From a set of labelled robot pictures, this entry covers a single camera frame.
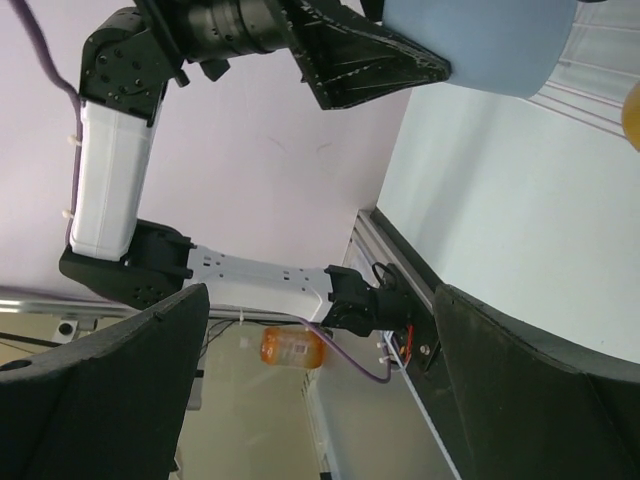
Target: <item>yellow object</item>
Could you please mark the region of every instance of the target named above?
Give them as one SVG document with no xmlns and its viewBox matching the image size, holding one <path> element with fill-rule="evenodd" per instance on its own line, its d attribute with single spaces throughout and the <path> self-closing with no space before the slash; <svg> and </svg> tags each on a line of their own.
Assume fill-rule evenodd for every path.
<svg viewBox="0 0 640 480">
<path fill-rule="evenodd" d="M 622 106 L 622 128 L 631 145 L 640 152 L 640 82 L 631 89 Z"/>
<path fill-rule="evenodd" d="M 322 365 L 325 348 L 313 332 L 269 327 L 262 334 L 260 357 L 269 365 L 313 369 Z"/>
</svg>

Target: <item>black cable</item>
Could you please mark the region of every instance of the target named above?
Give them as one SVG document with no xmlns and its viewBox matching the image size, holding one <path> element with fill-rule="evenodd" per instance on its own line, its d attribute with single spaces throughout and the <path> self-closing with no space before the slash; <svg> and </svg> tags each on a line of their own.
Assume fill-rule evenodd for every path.
<svg viewBox="0 0 640 480">
<path fill-rule="evenodd" d="M 24 337 L 22 335 L 14 335 L 13 333 L 5 333 L 5 332 L 0 332 L 0 338 L 4 340 L 11 340 L 13 342 L 26 343 L 29 345 L 38 345 L 39 347 L 55 348 L 62 345 L 61 343 L 51 342 L 49 340 L 42 340 L 41 338 Z"/>
<path fill-rule="evenodd" d="M 378 284 L 383 287 L 388 285 L 388 281 L 385 281 L 384 276 L 380 275 L 380 270 L 389 275 L 393 279 L 392 288 L 395 288 L 398 284 L 398 277 L 393 270 L 387 267 L 384 263 L 376 262 L 371 265 L 371 270 L 373 271 L 373 276 L 376 277 Z"/>
<path fill-rule="evenodd" d="M 209 328 L 209 330 L 207 330 L 207 343 L 205 343 L 202 346 L 202 350 L 200 350 L 200 358 L 204 357 L 204 355 L 207 353 L 207 350 L 209 350 L 209 345 L 211 345 L 211 343 L 214 340 L 219 338 L 231 325 L 233 325 L 234 323 L 238 323 L 238 322 L 239 322 L 239 320 L 227 320 L 227 324 L 222 328 L 222 330 L 220 330 L 218 333 L 216 333 L 211 338 L 209 338 L 209 334 L 211 333 L 211 331 L 214 328 L 219 327 L 221 323 L 224 323 L 224 320 L 222 322 L 216 323 L 213 327 Z"/>
<path fill-rule="evenodd" d="M 16 350 L 20 350 L 21 352 L 29 353 L 31 355 L 35 355 L 36 354 L 36 352 L 32 352 L 31 350 L 27 350 L 25 348 L 20 348 L 20 347 L 17 347 L 15 345 L 11 345 L 10 343 L 0 342 L 0 345 L 4 345 L 5 347 L 9 347 L 9 348 L 15 348 Z"/>
<path fill-rule="evenodd" d="M 211 343 L 216 340 L 217 338 L 220 338 L 220 336 L 222 336 L 222 334 L 225 332 L 225 330 L 227 330 L 227 328 L 229 328 L 231 325 L 234 325 L 236 323 L 240 323 L 240 319 L 239 318 L 233 318 L 233 319 L 221 319 L 221 318 L 216 318 L 216 317 L 211 317 L 209 318 L 209 320 L 219 320 L 218 323 L 216 323 L 215 325 L 209 327 L 209 330 L 207 330 L 207 342 L 202 346 L 202 350 L 201 350 L 201 354 L 200 354 L 200 358 L 202 358 L 204 356 L 205 353 L 207 353 L 207 349 L 209 348 L 209 345 L 211 345 Z M 256 325 L 260 325 L 263 327 L 281 327 L 281 326 L 287 326 L 287 325 L 300 325 L 299 322 L 293 321 L 293 320 L 243 320 L 243 322 L 245 323 L 254 323 Z M 219 327 L 221 324 L 226 323 L 227 325 L 225 325 L 222 330 L 220 330 L 218 333 L 216 333 L 213 337 L 209 338 L 209 335 L 211 334 L 211 332 Z"/>
</svg>

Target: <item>metal frame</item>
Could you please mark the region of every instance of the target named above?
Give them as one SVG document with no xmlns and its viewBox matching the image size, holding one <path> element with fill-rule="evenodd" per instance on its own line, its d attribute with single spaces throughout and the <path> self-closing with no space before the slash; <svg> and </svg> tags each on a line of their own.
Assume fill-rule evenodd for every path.
<svg viewBox="0 0 640 480">
<path fill-rule="evenodd" d="M 422 300 L 424 305 L 431 312 L 433 312 L 433 299 L 435 293 L 427 286 L 422 278 L 420 278 L 416 270 L 411 266 L 404 255 L 400 253 L 393 242 L 388 239 L 387 235 L 371 221 L 368 213 L 358 213 L 351 239 L 360 248 L 360 250 L 367 257 L 370 263 L 378 261 L 383 263 L 393 263 L 394 265 L 396 265 L 396 267 L 400 270 L 402 275 L 414 289 L 418 297 Z M 385 341 L 389 345 L 389 349 L 396 358 L 396 362 L 398 363 L 398 365 L 402 365 L 403 362 L 392 345 L 390 332 L 385 334 Z M 429 426 L 429 429 L 431 430 L 436 443 L 440 447 L 440 450 L 442 451 L 442 454 L 445 457 L 449 468 L 451 468 L 451 472 L 456 479 L 461 480 L 462 477 L 460 476 L 460 473 L 458 472 L 458 469 L 453 462 L 453 459 L 451 458 L 447 447 L 444 445 L 444 442 L 442 441 L 442 438 L 440 437 L 440 434 L 438 433 L 433 420 L 429 415 L 429 412 L 427 412 L 424 404 L 420 400 L 418 392 L 413 386 L 404 368 L 401 369 L 401 375 L 404 378 L 405 383 L 409 387 L 409 390 L 411 391 L 411 394 L 413 395 L 413 398 L 415 399 L 418 408 L 422 413 L 422 416 Z"/>
<path fill-rule="evenodd" d="M 197 246 L 189 252 L 193 277 L 184 286 L 205 283 L 212 301 L 262 311 L 283 312 L 322 322 L 332 303 L 331 276 L 320 268 L 298 268 L 232 257 Z"/>
<path fill-rule="evenodd" d="M 82 332 L 93 333 L 98 329 L 98 319 L 96 317 L 62 317 L 58 328 L 53 334 L 52 341 L 56 343 L 70 343 L 80 338 Z"/>
<path fill-rule="evenodd" d="M 55 317 L 127 318 L 137 310 L 119 303 L 91 302 L 82 300 L 49 300 L 41 298 L 5 297 L 0 299 L 0 313 L 25 313 L 52 315 Z M 255 309 L 214 306 L 209 310 L 210 318 L 239 318 L 262 321 L 291 321 L 292 317 Z"/>
</svg>

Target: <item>white wall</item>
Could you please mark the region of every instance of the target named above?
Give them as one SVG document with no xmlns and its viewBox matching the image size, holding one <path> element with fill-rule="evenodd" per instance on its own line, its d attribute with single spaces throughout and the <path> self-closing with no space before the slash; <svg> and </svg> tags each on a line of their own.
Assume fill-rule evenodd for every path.
<svg viewBox="0 0 640 480">
<path fill-rule="evenodd" d="M 211 344 L 203 409 L 187 412 L 180 437 L 185 480 L 318 480 L 304 371 L 262 363 L 261 336 L 233 326 Z"/>
<path fill-rule="evenodd" d="M 73 84 L 88 36 L 131 5 L 30 3 Z M 86 294 L 57 271 L 71 185 L 71 107 L 41 73 L 7 2 L 0 30 L 0 285 Z M 172 84 L 164 105 L 140 217 L 230 254 L 339 262 L 357 210 L 377 199 L 407 95 L 322 112 L 287 51 L 234 60 L 215 85 L 197 67 L 187 72 L 192 85 Z"/>
<path fill-rule="evenodd" d="M 517 99 L 426 87 L 379 206 L 445 282 L 640 362 L 640 155 L 625 141 Z"/>
<path fill-rule="evenodd" d="M 360 338 L 336 331 L 336 341 L 384 376 L 375 334 Z M 379 385 L 330 353 L 315 383 L 340 479 L 455 478 L 400 373 Z"/>
<path fill-rule="evenodd" d="M 58 320 L 48 315 L 0 313 L 0 332 L 51 340 Z M 0 339 L 0 365 L 49 350 L 38 345 Z"/>
</svg>

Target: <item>purple cable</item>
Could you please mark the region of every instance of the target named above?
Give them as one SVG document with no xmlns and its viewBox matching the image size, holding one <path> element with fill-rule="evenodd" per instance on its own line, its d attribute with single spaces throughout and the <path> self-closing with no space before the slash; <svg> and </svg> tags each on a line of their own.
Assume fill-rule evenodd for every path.
<svg viewBox="0 0 640 480">
<path fill-rule="evenodd" d="M 24 27 L 27 35 L 29 36 L 29 40 L 31 40 L 31 45 L 38 57 L 38 61 L 40 62 L 40 66 L 44 71 L 47 78 L 60 90 L 64 91 L 67 95 L 69 95 L 69 99 L 71 100 L 71 104 L 73 105 L 73 110 L 76 115 L 76 138 L 79 142 L 82 142 L 82 119 L 80 117 L 80 107 L 81 101 L 78 92 L 73 86 L 67 82 L 64 78 L 60 76 L 58 73 L 58 69 L 53 63 L 53 58 L 51 58 L 51 52 L 49 51 L 49 46 L 47 45 L 47 40 L 44 38 L 44 33 L 42 32 L 42 28 L 38 24 L 29 4 L 26 0 L 9 0 L 9 3 L 13 7 L 13 11 L 16 13 L 22 26 Z M 69 220 L 69 224 L 67 225 L 67 233 L 66 233 L 66 242 L 69 243 L 69 239 L 71 236 L 71 225 L 73 222 L 73 214 L 76 213 L 76 203 L 78 202 L 78 184 L 80 182 L 80 155 L 82 153 L 82 147 L 76 147 L 75 160 L 73 165 L 73 181 L 71 187 L 71 214 L 72 217 Z"/>
<path fill-rule="evenodd" d="M 305 320 L 304 318 L 297 318 L 297 320 L 299 320 L 300 323 L 302 323 L 305 327 L 307 327 L 309 330 L 311 330 L 313 333 L 315 333 L 318 337 L 320 337 L 320 339 L 324 343 L 326 343 L 334 352 L 336 352 L 338 355 L 340 355 L 342 358 L 344 358 L 347 362 L 349 362 L 351 365 L 353 365 L 365 377 L 373 380 L 376 383 L 383 383 L 384 384 L 384 383 L 389 383 L 391 381 L 391 362 L 389 361 L 389 358 L 388 358 L 389 357 L 389 349 L 387 348 L 386 342 L 384 342 L 384 341 L 382 342 L 382 344 L 383 344 L 382 352 L 384 353 L 384 356 L 387 357 L 387 361 L 386 361 L 387 374 L 384 377 L 378 377 L 377 375 L 374 375 L 369 370 L 364 368 L 358 362 L 356 362 L 353 357 L 351 357 L 347 352 L 345 352 L 340 347 L 340 345 L 338 345 L 332 339 L 327 337 L 327 335 L 320 328 L 315 326 L 313 323 L 311 323 L 308 320 Z"/>
</svg>

